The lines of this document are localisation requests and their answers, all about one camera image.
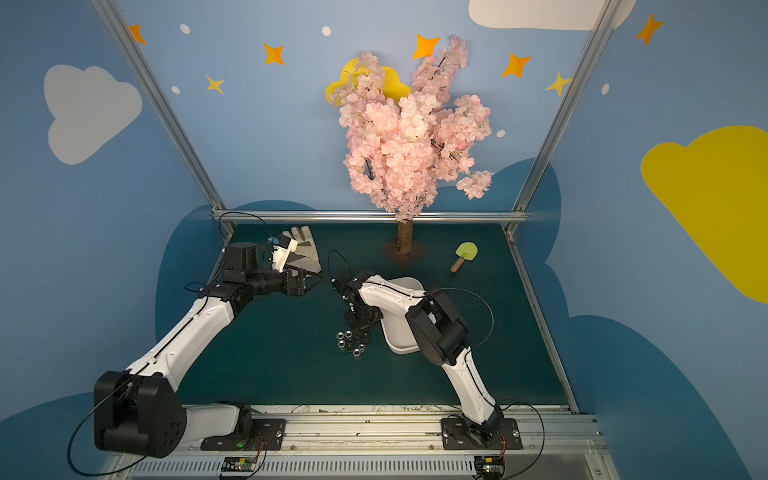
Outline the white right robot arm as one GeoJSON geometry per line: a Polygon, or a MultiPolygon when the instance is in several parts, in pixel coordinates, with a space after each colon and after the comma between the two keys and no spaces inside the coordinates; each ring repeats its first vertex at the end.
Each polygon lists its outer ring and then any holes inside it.
{"type": "Polygon", "coordinates": [[[379,324],[394,353],[419,352],[442,368],[470,431],[485,442],[497,438],[504,414],[476,367],[467,324],[444,291],[427,291],[411,277],[386,280],[369,271],[339,276],[331,284],[354,327],[379,324]]]}

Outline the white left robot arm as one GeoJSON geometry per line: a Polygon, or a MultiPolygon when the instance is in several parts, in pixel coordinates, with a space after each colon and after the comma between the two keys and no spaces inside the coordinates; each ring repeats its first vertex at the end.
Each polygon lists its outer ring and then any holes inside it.
{"type": "Polygon", "coordinates": [[[123,371],[107,371],[94,387],[94,444],[102,451],[163,458],[190,442],[250,443],[244,406],[183,405],[179,386],[210,342],[257,297],[301,297],[321,275],[317,248],[293,229],[267,248],[238,242],[223,252],[219,274],[185,316],[123,371]]]}

